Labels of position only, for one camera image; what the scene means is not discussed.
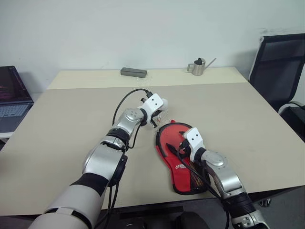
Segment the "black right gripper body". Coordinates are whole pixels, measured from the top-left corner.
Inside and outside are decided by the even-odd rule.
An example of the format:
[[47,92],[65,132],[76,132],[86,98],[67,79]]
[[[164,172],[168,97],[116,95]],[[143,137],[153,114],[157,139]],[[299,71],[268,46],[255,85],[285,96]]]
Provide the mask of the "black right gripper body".
[[181,159],[190,158],[191,149],[188,140],[183,140],[178,148],[179,157]]

